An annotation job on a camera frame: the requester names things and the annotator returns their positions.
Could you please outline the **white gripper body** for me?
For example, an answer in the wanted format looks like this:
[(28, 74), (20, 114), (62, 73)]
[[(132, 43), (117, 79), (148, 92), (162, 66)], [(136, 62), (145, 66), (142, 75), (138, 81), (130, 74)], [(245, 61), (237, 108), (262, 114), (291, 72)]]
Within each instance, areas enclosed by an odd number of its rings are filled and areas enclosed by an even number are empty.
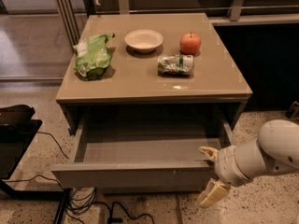
[(250, 182), (237, 165), (235, 146), (221, 149), (216, 156), (214, 167), (218, 178), (233, 187), (240, 187)]

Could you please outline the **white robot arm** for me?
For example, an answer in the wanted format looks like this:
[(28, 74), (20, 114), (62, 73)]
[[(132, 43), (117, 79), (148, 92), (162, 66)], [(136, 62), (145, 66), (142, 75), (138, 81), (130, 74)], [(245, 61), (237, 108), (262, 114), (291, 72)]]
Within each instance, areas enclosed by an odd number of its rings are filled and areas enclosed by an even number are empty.
[(240, 187), (264, 175), (285, 175), (299, 171), (299, 125), (284, 119), (266, 122), (258, 137), (246, 144), (217, 150), (199, 147), (214, 163), (217, 180), (211, 178), (199, 195), (208, 208), (225, 198), (231, 187)]

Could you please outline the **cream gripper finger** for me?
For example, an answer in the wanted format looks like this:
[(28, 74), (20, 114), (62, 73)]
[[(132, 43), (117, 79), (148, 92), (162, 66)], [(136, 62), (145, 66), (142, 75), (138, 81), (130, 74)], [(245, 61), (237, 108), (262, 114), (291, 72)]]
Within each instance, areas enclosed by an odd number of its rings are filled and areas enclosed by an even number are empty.
[(215, 162), (219, 151), (214, 147), (199, 147), (199, 151), (205, 154), (210, 161)]
[(202, 208), (208, 208), (225, 198), (230, 192), (231, 186), (211, 178), (206, 188), (199, 194), (198, 201)]

